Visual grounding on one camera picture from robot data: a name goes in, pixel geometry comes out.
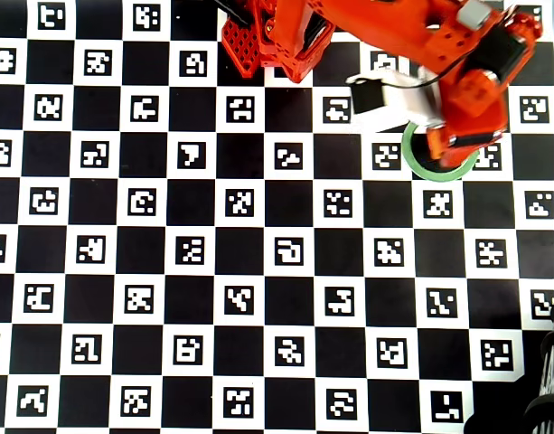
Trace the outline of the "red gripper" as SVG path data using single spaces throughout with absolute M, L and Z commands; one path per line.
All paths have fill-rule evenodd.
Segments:
M 445 125 L 427 129 L 431 171 L 453 171 L 502 137 L 508 124 L 504 87 L 491 71 L 461 67 L 438 82 Z

